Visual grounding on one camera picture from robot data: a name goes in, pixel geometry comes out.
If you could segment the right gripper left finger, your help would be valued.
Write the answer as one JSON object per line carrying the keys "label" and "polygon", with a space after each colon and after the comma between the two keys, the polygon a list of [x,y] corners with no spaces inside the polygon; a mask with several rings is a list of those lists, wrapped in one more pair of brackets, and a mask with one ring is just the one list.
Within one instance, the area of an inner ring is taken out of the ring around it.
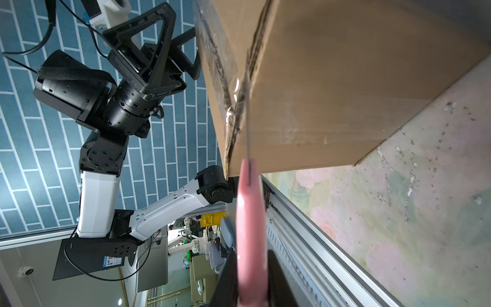
{"label": "right gripper left finger", "polygon": [[237,255],[232,251],[218,279],[210,307],[236,307],[238,305]]}

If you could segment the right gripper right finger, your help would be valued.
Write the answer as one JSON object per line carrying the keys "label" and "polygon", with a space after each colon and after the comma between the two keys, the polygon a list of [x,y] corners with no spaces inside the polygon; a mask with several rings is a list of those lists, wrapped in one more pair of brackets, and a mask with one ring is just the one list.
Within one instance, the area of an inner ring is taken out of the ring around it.
{"label": "right gripper right finger", "polygon": [[298,304],[286,280],[276,254],[271,249],[268,256],[268,302],[271,307],[297,307]]}

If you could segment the pink utility knife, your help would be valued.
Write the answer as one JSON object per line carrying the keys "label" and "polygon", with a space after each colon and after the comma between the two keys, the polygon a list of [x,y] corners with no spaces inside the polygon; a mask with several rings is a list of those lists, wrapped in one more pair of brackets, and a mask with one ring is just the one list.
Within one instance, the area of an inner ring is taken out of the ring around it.
{"label": "pink utility knife", "polygon": [[251,157],[250,76],[245,74],[241,97],[245,116],[241,133],[246,157],[242,160],[237,199],[237,278],[240,306],[268,306],[268,257],[265,204],[256,160]]}

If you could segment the brown cardboard express box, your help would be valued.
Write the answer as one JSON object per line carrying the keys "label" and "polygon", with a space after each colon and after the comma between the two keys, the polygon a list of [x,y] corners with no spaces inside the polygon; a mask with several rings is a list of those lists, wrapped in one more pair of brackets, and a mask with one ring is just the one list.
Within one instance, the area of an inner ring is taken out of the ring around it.
{"label": "brown cardboard express box", "polygon": [[227,177],[354,165],[490,54],[489,1],[195,1]]}

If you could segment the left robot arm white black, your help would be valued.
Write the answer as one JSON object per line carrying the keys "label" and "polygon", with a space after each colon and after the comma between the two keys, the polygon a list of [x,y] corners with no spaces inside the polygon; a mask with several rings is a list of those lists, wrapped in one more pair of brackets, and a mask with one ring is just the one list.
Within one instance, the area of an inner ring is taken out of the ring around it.
{"label": "left robot arm white black", "polygon": [[129,138],[147,137],[150,119],[163,118],[163,98],[186,89],[183,73],[199,76],[200,59],[191,61],[181,50],[195,31],[174,37],[175,21],[174,9],[163,3],[103,32],[119,83],[60,50],[38,69],[35,98],[91,131],[79,156],[79,221],[63,248],[66,258],[133,257],[171,221],[217,202],[231,203],[237,195],[236,180],[215,165],[148,207],[116,209]]}

